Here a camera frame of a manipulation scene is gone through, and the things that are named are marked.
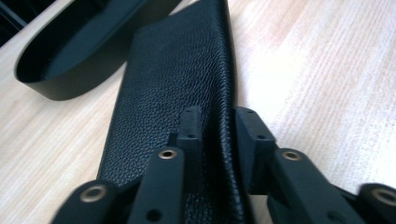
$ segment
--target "wooden table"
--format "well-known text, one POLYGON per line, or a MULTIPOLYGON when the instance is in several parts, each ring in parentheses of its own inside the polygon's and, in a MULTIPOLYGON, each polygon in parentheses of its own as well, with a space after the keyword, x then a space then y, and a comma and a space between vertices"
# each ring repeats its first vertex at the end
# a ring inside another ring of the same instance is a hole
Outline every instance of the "wooden table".
MULTIPOLYGON (((22 49, 70 0, 0 48, 0 223, 47 223, 95 179, 124 66, 54 102, 14 78, 22 49)), ((230 0, 238 102, 281 147, 305 152, 335 185, 396 187, 396 2, 230 0)), ((269 223, 263 196, 257 220, 269 223)))

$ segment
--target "pebbled leather texture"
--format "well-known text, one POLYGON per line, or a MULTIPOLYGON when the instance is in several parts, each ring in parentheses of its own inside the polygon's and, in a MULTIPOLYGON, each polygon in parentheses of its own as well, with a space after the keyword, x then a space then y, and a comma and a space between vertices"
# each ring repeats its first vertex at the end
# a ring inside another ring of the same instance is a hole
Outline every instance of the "pebbled leather texture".
POLYGON ((181 112, 199 105, 203 185, 188 195, 186 223, 252 222, 236 162, 229 26, 226 0, 201 0, 135 33, 98 174, 119 186, 142 175, 181 112))

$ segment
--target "brass grommet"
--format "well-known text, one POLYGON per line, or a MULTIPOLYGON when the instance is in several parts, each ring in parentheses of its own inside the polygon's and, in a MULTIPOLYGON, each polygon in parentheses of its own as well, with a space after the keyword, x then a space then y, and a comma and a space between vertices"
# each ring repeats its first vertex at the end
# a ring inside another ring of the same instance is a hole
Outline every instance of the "brass grommet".
POLYGON ((105 197, 107 188, 105 185, 95 185, 84 191, 79 195, 79 198, 84 203, 94 203, 105 197))
POLYGON ((396 206, 396 193, 388 189, 373 189, 373 196, 381 203, 385 203, 390 206, 396 206))
POLYGON ((286 151, 286 152, 282 153, 282 156, 285 159, 288 159, 290 161, 300 161, 301 160, 301 156, 298 153, 293 152, 293 151, 286 151))
POLYGON ((160 154, 158 155, 161 159, 164 160, 171 160, 173 159, 175 156, 177 156, 177 152, 175 152, 172 149, 166 149, 162 152, 160 152, 160 154))

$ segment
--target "screw hole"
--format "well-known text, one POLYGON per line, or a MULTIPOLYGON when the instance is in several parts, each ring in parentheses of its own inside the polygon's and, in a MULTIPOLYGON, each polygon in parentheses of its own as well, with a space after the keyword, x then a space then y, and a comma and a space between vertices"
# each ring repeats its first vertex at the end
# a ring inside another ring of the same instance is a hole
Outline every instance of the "screw hole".
POLYGON ((163 215, 161 214, 161 212, 155 209, 149 210, 146 214, 146 219, 150 222, 157 222, 161 220, 162 217, 163 215))
POLYGON ((301 159, 301 156, 298 153, 292 151, 286 151, 282 153, 282 156, 290 161, 299 161, 301 159))
POLYGON ((103 199, 106 194, 107 188, 105 185, 95 185, 82 191, 79 198, 84 203, 94 203, 103 199))
POLYGON ((381 203, 396 206, 396 193, 387 189, 373 189, 373 196, 381 203))
POLYGON ((160 152, 160 158, 164 160, 170 160, 173 159, 177 153, 174 150, 164 150, 160 152))

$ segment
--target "curved black band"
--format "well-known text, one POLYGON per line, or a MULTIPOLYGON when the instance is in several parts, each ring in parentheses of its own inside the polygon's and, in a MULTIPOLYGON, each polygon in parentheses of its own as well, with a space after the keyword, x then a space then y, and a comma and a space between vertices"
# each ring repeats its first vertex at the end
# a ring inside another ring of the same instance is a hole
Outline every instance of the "curved black band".
POLYGON ((138 28, 166 17, 180 0, 76 0, 29 44, 16 78, 52 100, 79 96, 127 59, 138 28))

